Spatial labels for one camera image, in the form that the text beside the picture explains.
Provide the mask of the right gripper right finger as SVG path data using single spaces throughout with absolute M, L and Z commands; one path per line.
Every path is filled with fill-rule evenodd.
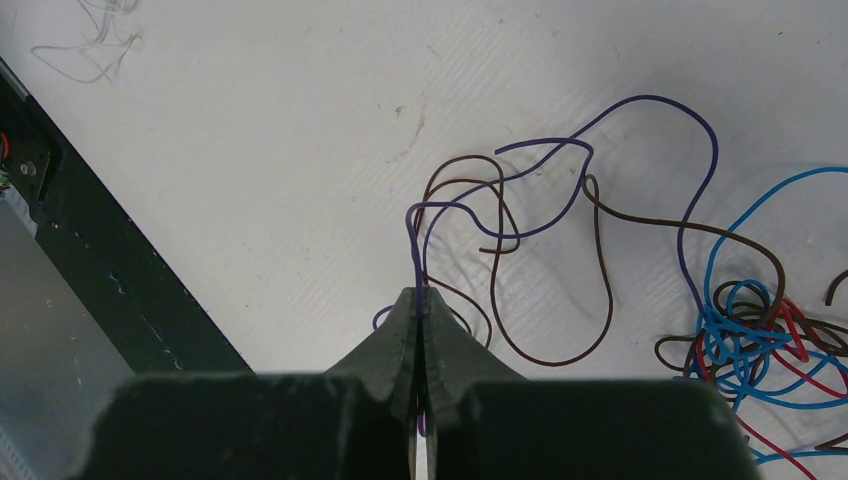
M 421 296 L 433 479 L 755 479 L 730 409 L 689 380 L 529 380 Z

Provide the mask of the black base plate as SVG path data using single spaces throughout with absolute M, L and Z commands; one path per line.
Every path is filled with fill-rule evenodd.
M 1 132 L 35 240 L 135 373 L 249 366 L 7 64 Z

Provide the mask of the left controller board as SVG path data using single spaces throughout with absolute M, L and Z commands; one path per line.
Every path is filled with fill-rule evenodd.
M 11 144 L 8 135 L 1 132 L 1 165 L 0 165 L 0 192 L 1 197 L 4 197 L 6 192 L 11 188 Z

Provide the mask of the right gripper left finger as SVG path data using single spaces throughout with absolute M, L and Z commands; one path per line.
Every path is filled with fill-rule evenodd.
M 71 479 L 410 479 L 418 301 L 323 372 L 140 375 L 117 388 Z

